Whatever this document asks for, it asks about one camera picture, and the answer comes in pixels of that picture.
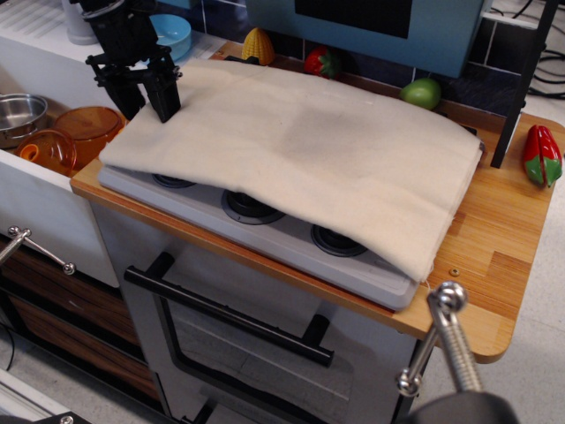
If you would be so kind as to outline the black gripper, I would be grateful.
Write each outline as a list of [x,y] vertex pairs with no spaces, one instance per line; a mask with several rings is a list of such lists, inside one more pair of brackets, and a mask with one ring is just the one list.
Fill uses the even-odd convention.
[[156,1],[83,1],[81,16],[103,50],[87,59],[97,84],[124,116],[136,116],[145,106],[139,89],[143,84],[158,118],[166,123],[181,107],[181,72],[171,49],[158,44],[150,20],[156,7]]

